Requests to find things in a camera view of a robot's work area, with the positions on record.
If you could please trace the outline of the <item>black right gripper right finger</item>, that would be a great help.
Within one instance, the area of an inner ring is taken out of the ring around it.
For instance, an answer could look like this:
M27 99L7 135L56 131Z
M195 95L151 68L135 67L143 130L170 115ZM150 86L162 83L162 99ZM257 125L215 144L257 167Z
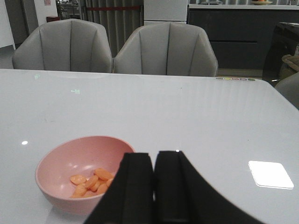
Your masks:
M258 224L213 188L182 151L160 151L154 169L158 224Z

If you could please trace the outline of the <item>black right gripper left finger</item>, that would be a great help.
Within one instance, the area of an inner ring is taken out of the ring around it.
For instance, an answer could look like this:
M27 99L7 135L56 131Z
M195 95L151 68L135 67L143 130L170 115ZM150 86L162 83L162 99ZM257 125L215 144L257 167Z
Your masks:
M85 224L151 224L153 168L147 153L125 153L112 184Z

